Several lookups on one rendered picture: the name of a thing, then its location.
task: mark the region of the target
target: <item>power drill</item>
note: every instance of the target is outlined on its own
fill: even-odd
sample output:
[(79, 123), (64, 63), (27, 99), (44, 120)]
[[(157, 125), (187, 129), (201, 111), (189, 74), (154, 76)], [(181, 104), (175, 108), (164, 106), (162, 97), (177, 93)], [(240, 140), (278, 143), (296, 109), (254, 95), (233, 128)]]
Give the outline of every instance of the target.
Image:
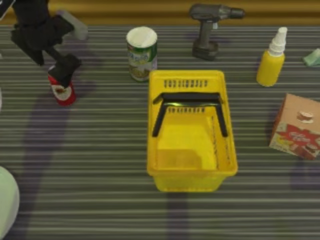
[(194, 4), (189, 15), (192, 19), (200, 21), (199, 38), (192, 46), (192, 55), (196, 58), (213, 61), (218, 53), (218, 44), (210, 41), (212, 29), (218, 28), (218, 22), (223, 19), (242, 19), (245, 11), (225, 5)]

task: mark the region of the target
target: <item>yellow plastic crate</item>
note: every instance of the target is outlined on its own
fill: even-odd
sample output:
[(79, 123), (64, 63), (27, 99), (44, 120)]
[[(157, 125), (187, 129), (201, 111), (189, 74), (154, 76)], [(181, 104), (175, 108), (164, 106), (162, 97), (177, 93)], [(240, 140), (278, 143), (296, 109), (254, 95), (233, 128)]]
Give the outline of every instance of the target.
[(223, 72), (152, 71), (147, 172), (156, 187), (163, 192), (213, 192), (237, 170)]

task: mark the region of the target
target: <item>red soda can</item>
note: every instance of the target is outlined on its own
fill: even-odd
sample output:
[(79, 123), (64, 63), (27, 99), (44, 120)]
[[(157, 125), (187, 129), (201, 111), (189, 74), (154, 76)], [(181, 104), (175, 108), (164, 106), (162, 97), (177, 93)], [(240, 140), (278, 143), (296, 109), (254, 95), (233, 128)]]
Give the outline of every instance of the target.
[(76, 100), (76, 94), (72, 82), (70, 82), (69, 86), (64, 88), (60, 85), (60, 83), (50, 74), (48, 74), (48, 79), (51, 84), (51, 88), (53, 91), (53, 95), (57, 103), (61, 106), (68, 106), (74, 103)]

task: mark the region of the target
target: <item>cardboard box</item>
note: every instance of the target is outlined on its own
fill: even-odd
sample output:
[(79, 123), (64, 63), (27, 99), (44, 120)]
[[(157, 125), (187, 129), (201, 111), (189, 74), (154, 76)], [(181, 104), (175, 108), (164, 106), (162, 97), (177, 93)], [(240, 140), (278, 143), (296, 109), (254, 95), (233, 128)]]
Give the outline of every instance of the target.
[(314, 160), (320, 152), (320, 102), (286, 94), (269, 147)]

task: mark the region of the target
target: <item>black handle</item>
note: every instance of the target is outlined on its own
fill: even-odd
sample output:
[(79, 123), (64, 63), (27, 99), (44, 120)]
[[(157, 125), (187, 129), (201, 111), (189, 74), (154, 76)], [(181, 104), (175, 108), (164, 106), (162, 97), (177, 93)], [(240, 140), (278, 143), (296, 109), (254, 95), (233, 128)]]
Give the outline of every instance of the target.
[(157, 104), (162, 100), (160, 110), (152, 130), (152, 137), (157, 137), (168, 106), (175, 107), (215, 107), (222, 136), (228, 136), (227, 126), (222, 110), (220, 94), (217, 92), (163, 92), (153, 100)]

